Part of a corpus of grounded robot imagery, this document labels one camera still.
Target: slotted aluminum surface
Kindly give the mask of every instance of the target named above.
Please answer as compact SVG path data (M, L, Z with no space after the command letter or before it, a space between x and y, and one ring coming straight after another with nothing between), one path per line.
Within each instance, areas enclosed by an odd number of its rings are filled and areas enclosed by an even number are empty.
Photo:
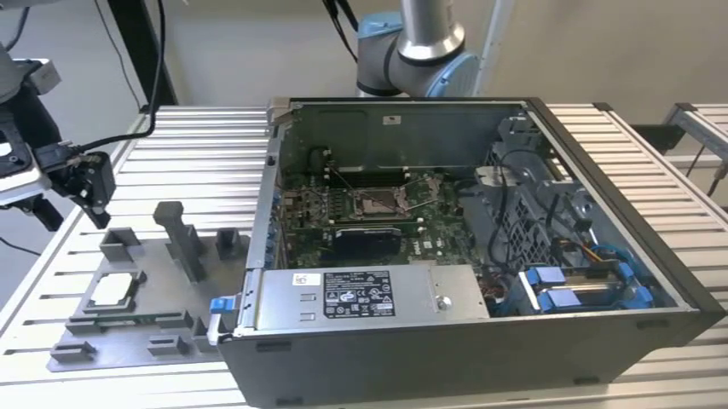
M728 230L703 196L611 114L551 106L586 151L728 307ZM259 108L165 108L157 131L117 151L113 227L161 237L156 202L178 199L200 234L252 223L264 158ZM101 259L101 238L78 211L68 217L0 314L0 401L24 407L245 407L224 363L50 373L48 350ZM728 402L728 321L686 347L654 351L607 386L332 407L718 407Z
M698 114L728 133L728 104L693 104Z

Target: blue drive bracket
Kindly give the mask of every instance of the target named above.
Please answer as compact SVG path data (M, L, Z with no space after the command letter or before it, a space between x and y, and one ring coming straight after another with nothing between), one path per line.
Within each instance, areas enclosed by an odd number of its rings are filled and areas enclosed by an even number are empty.
M530 285L563 285L566 277L559 267L530 267L524 272Z
M536 296L543 314L563 313L581 307L581 301L570 289L554 289Z

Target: motherboard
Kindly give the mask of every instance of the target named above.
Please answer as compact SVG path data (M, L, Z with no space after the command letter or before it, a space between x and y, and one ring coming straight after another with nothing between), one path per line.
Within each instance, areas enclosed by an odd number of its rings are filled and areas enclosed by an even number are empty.
M293 176L283 194L288 268L480 264L458 189L446 172Z

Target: gray metal panel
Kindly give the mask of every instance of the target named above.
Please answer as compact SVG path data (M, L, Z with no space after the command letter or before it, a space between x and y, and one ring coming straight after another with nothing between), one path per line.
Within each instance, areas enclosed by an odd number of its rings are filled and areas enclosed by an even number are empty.
M328 320L324 317L324 273L387 271L394 299L392 317ZM295 274L316 275L317 285L293 285ZM487 318L471 266L384 266L363 268L312 268L267 270L260 287L256 314L259 331L335 331L435 325ZM436 297L447 297L451 307L438 310ZM301 320L301 314L312 314Z
M591 105L550 106L558 118L569 116L594 116ZM264 110L260 108L165 108L160 118L168 119L169 126L161 127L148 141L172 138L177 141L194 141L204 144L207 139L219 139L223 134L244 135L249 139L264 138L261 123ZM257 125L239 127L204 126L205 120L216 118L257 119ZM176 126L174 121L185 119L200 120L197 124ZM615 125L607 126L606 133L575 133L574 137L582 143L610 143L629 141L649 157L647 163L603 164L601 168L607 176L623 177L621 182L641 182L643 176L662 176L674 180L674 175L655 162L655 157L643 147L643 141ZM120 148L122 161L129 149ZM129 181L133 186L148 177L154 186L168 186L174 181L164 181L165 172L200 170L200 175L211 176L232 172L245 175L245 181L232 184L249 187L255 191L256 177L263 169L263 157L259 158L196 158L186 157L174 160L149 159L126 160L122 163L118 176L138 174L141 178ZM211 183L203 186L223 187L229 181ZM699 224L661 225L662 239L673 249L681 251L705 251L728 249L728 233L715 212L703 199L694 196L685 182L677 180L677 186L683 191L685 200L666 199L663 195L649 195L635 204L639 212L659 210L662 216L683 216L679 211L693 209L705 215L706 221ZM244 225L235 217L252 217L256 202L255 194L245 196L232 191L215 197L194 194L196 187L186 190L188 196L181 198L189 213L194 213L198 222ZM110 202L113 215L132 216L126 219L136 228L149 218L154 203L166 199L164 193L146 190L144 197L117 199ZM212 234L207 229L200 235ZM161 237L161 231L145 231L140 238ZM28 274L18 292L0 313L0 325L7 324L0 336L0 397L3 401L22 401L28 407L97 406L97 396L113 402L118 407L176 407L176 406L227 406L245 407L244 398L237 390L225 365L220 362L176 365L146 366L93 372L49 373L45 364L49 358L49 348L60 337L64 327L60 320L73 312L80 300L80 294L88 286L92 272L101 261L97 244L102 233L97 232L89 223L80 218L80 212L73 211L68 217L64 230L58 232L42 256ZM693 270L701 283L713 291L722 305L728 308L728 267L721 265L695 268ZM540 389L516 393L500 392L487 395L466 395L447 399L422 399L380 403L379 406L410 408L454 408L454 407L514 407L523 406L514 400L527 400L528 407L567 406L589 409L614 409L622 407L719 407L728 401L728 322L721 321L687 346L682 348L659 349L650 353L607 387L579 387L566 389ZM347 409L371 405L347 405Z

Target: blue latch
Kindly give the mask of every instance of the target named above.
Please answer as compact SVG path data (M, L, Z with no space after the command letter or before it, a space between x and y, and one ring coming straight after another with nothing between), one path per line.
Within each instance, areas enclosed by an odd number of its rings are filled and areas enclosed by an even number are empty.
M209 313L211 314L229 314L235 311L235 298L233 297L217 297L209 301Z
M629 284L629 282L634 278L634 272L631 271L631 267L629 267L629 264L626 264L625 262L619 262L617 272L618 275L622 277L625 283Z
M524 272L530 285L563 285L566 278L559 267L531 267Z
M626 309L646 309L651 307L653 301L654 299L651 298L647 288L638 285L637 288L634 288L629 299L622 300L621 304Z
M538 304L543 314L581 307L581 301L570 289L548 290L538 295Z

